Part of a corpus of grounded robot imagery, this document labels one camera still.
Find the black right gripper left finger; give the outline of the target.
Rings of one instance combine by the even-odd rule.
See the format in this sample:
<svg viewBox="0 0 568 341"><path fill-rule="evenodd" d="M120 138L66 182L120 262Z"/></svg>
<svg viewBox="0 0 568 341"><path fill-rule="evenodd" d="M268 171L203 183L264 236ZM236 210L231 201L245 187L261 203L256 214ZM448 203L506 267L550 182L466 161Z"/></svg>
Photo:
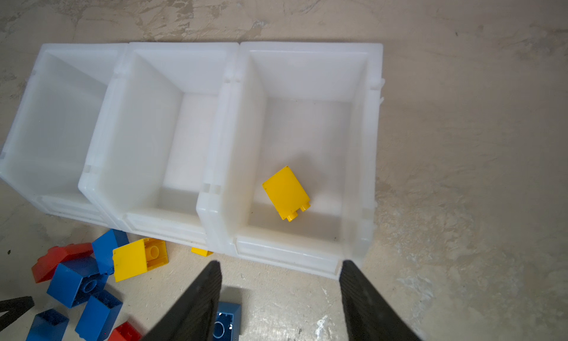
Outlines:
<svg viewBox="0 0 568 341"><path fill-rule="evenodd" d="M212 340L222 286L219 261L211 261L143 340Z"/></svg>

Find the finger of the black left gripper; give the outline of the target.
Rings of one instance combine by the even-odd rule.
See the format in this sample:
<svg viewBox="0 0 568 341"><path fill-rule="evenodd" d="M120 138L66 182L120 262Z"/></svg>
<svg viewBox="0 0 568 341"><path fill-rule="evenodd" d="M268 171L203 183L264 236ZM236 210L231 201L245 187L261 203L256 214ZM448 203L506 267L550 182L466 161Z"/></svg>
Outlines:
<svg viewBox="0 0 568 341"><path fill-rule="evenodd" d="M31 310L34 305L31 296L2 300L0 302L0 332Z"/></svg>

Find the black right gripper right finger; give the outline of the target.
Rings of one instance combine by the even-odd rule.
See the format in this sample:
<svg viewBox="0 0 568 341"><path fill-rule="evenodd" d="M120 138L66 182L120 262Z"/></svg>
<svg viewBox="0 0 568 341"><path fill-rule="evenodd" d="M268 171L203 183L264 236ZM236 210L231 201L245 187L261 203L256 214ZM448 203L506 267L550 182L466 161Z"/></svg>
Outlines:
<svg viewBox="0 0 568 341"><path fill-rule="evenodd" d="M419 339L353 261L343 261L339 282L350 340Z"/></svg>

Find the dark blue lego brick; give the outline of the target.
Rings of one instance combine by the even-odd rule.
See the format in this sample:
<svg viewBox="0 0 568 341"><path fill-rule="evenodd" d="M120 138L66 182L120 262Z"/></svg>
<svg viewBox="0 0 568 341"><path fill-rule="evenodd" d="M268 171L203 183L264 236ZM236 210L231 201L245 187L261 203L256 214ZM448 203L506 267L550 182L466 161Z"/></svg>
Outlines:
<svg viewBox="0 0 568 341"><path fill-rule="evenodd" d="M242 306L219 302L214 323L214 341L238 341L241 334Z"/></svg>

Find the red lego brick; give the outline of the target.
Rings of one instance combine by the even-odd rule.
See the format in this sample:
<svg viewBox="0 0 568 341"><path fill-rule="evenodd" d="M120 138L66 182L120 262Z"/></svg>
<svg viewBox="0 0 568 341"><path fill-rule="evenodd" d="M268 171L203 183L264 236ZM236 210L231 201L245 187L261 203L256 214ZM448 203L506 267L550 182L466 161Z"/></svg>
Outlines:
<svg viewBox="0 0 568 341"><path fill-rule="evenodd" d="M31 268L35 283L43 283L51 280L59 264L79 258L86 258L91 254L93 254L91 243L54 246L48 249L47 253L40 257Z"/></svg>
<svg viewBox="0 0 568 341"><path fill-rule="evenodd" d="M129 322L122 323L114 328L108 341L140 341L142 334Z"/></svg>

